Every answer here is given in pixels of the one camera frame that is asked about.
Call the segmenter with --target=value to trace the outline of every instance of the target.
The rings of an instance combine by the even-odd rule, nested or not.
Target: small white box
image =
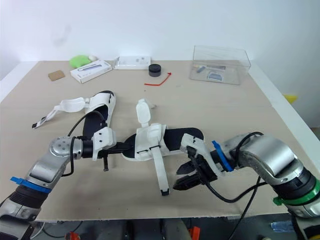
[[[113,68],[117,70],[147,70],[150,64],[150,56],[120,56],[113,61]]]
[[[71,76],[78,82],[85,83],[112,70],[109,63],[103,60],[93,61],[87,65],[71,70]]]

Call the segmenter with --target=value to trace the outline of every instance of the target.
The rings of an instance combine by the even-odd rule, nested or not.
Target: orange part
[[[189,229],[189,233],[192,240],[199,240],[200,238],[200,227],[194,226]]]
[[[75,232],[68,232],[65,237],[66,240],[80,240],[80,236]]]

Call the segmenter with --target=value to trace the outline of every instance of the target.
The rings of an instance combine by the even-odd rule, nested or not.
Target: black cable
[[[262,136],[263,133],[262,133],[262,132],[259,132],[259,131],[251,132],[251,133],[249,133],[247,136],[245,136],[245,137],[239,142],[239,144],[236,146],[236,148],[235,148],[235,162],[234,162],[234,165],[235,165],[235,166],[238,165],[240,148],[241,148],[242,145],[245,143],[245,141],[247,141],[250,137],[252,137],[252,136],[254,136],[254,135],[260,135],[260,136]]]
[[[101,122],[105,122],[105,118],[104,116],[99,112],[99,111],[90,111],[88,112],[87,114],[83,115],[77,122],[76,124],[71,128],[69,134],[68,134],[68,137],[70,137],[70,135],[72,134],[72,132],[75,130],[75,128],[79,125],[79,123],[85,119],[88,115],[91,115],[91,114],[97,114],[100,118],[101,118]]]
[[[61,177],[67,177],[74,173],[75,171],[75,164],[74,164],[74,144],[75,144],[76,137],[73,136],[70,143],[70,172],[67,174],[63,174]]]
[[[261,180],[261,177],[259,176],[258,179],[257,179],[257,181],[256,181],[256,185],[259,184],[260,180]],[[236,225],[235,225],[232,233],[230,234],[228,240],[231,240],[231,239],[233,238],[233,236],[235,235],[236,230],[238,229],[238,226],[240,225],[242,219],[245,217],[245,215],[246,215],[246,213],[247,213],[247,211],[248,211],[248,209],[249,209],[252,201],[253,201],[254,198],[255,198],[255,195],[256,195],[257,191],[258,191],[258,187],[256,187],[256,188],[253,190],[253,193],[252,193],[252,195],[251,195],[251,197],[250,197],[250,200],[248,201],[247,205],[245,206],[245,209],[244,209],[244,211],[243,211],[243,213],[242,213],[239,221],[236,223]]]
[[[247,190],[245,190],[244,192],[242,192],[239,196],[233,198],[233,199],[228,199],[225,198],[223,196],[221,196],[211,185],[209,182],[205,183],[206,187],[220,200],[228,203],[228,204],[234,204],[235,202],[239,201],[244,195],[248,194],[249,192],[251,192],[254,189],[257,189],[258,187],[267,185],[266,182],[260,182],[256,185],[253,185],[251,187],[249,187]]]
[[[71,128],[70,132],[68,133],[68,137],[72,134],[72,132],[75,130],[75,128],[79,125],[79,123],[85,119],[88,115],[91,114],[96,114],[101,118],[101,122],[104,123],[106,120],[104,116],[99,112],[99,111],[90,111],[87,114],[83,115],[76,123],[75,125]],[[75,144],[75,136],[72,137],[71,143],[70,143],[70,172],[67,174],[63,174],[61,177],[67,177],[70,176],[74,173],[75,171],[75,165],[74,165],[74,144]]]
[[[72,230],[72,231],[70,231],[70,232],[75,232],[75,231],[81,226],[81,224],[82,224],[83,222],[84,222],[84,221],[81,221],[81,222],[79,223],[79,225],[78,225],[74,230]],[[50,233],[48,233],[44,228],[42,229],[42,232],[44,232],[44,234],[48,235],[49,237],[55,238],[55,239],[61,239],[61,238],[64,238],[64,237],[65,237],[65,236],[53,236],[53,235],[51,235]]]

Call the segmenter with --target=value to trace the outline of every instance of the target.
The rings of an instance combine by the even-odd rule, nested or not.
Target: black round object
[[[151,77],[159,77],[161,75],[161,66],[159,64],[151,64],[149,66],[149,75]]]
[[[316,181],[315,176],[303,168],[298,177],[280,185],[273,185],[272,187],[283,199],[298,199],[309,193],[315,187]]]

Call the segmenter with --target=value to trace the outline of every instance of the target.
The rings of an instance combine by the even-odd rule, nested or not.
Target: wooden table
[[[23,178],[47,151],[50,141],[65,136],[84,112],[58,114],[37,129],[32,129],[32,124],[61,100],[91,97],[103,90],[116,95],[111,128],[118,141],[136,132],[140,126],[136,103],[147,98],[157,105],[151,112],[152,123],[167,124],[169,128],[199,128],[210,149],[214,149],[212,140],[223,142],[252,131],[270,134],[288,144],[305,167],[319,178],[315,165],[249,75],[241,85],[195,81],[188,77],[189,61],[158,63],[162,66],[158,78],[149,77],[145,70],[113,70],[80,84],[71,77],[67,61],[38,62],[0,104],[0,199],[17,187],[10,178]],[[48,73],[57,70],[62,70],[65,78],[50,81]],[[167,72],[172,75],[162,86],[144,85],[161,82]],[[74,134],[78,136],[81,132],[82,125]],[[176,170],[186,161],[186,154],[164,158],[171,187],[178,178]],[[241,214],[250,197],[249,194],[235,204],[228,204],[202,185],[188,191],[171,190],[169,196],[161,196],[152,160],[131,162],[120,154],[110,155],[109,169],[103,172],[101,159],[77,160],[74,174],[60,179],[44,202],[38,220],[233,216]],[[226,198],[233,198],[256,179],[257,174],[245,168],[211,184]],[[285,207],[273,204],[275,196],[270,186],[262,186],[248,214],[285,213]]]

